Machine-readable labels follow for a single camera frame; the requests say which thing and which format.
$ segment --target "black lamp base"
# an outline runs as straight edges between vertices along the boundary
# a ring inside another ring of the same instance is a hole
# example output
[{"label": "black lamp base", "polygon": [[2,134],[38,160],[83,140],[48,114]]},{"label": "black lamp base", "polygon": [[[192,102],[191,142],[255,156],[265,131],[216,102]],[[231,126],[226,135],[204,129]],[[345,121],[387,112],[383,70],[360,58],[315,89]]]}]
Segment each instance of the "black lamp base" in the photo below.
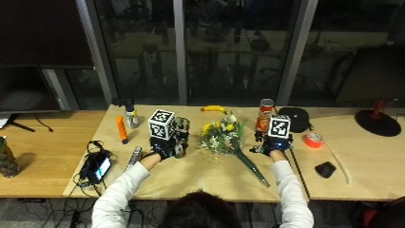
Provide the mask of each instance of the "black lamp base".
[{"label": "black lamp base", "polygon": [[372,110],[361,110],[356,113],[355,119],[357,124],[371,133],[380,136],[397,136],[401,133],[401,125],[397,121],[383,112],[379,113],[379,118],[372,118]]}]

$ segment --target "white sleeve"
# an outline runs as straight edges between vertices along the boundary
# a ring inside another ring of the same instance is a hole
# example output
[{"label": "white sleeve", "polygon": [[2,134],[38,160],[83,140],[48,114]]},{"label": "white sleeve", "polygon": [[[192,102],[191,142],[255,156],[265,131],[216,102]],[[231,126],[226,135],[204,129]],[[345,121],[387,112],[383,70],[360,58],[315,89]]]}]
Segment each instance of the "white sleeve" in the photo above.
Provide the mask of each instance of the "white sleeve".
[{"label": "white sleeve", "polygon": [[277,179],[281,199],[283,224],[280,228],[315,227],[313,213],[308,208],[301,183],[292,172],[289,162],[277,161],[271,168]]},{"label": "white sleeve", "polygon": [[140,188],[140,183],[148,177],[150,172],[140,162],[123,173],[94,205],[91,227],[127,227],[123,211]]}]

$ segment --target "banana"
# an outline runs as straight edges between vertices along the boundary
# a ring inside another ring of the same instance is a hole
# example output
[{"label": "banana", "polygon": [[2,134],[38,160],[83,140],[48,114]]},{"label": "banana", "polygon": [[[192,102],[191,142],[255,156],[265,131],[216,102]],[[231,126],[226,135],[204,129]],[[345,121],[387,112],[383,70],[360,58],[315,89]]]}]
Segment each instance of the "banana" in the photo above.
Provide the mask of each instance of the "banana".
[{"label": "banana", "polygon": [[227,115],[227,109],[222,105],[207,105],[202,107],[202,111],[219,111]]}]

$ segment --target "dark hair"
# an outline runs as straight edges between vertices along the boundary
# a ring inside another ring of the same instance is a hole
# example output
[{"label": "dark hair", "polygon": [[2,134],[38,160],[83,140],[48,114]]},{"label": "dark hair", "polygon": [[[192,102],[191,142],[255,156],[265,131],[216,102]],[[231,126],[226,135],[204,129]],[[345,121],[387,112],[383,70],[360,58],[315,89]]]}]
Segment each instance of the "dark hair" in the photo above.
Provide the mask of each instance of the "dark hair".
[{"label": "dark hair", "polygon": [[242,228],[242,223],[230,203],[199,191],[170,206],[159,228]]}]

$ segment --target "chair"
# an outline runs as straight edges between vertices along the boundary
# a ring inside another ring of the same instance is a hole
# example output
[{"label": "chair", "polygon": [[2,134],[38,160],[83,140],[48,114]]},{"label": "chair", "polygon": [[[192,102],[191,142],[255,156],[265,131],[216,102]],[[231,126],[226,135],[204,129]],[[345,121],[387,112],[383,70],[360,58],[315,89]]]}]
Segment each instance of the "chair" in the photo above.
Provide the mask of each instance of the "chair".
[{"label": "chair", "polygon": [[377,206],[367,205],[361,215],[361,226],[365,228],[405,227],[405,197]]}]

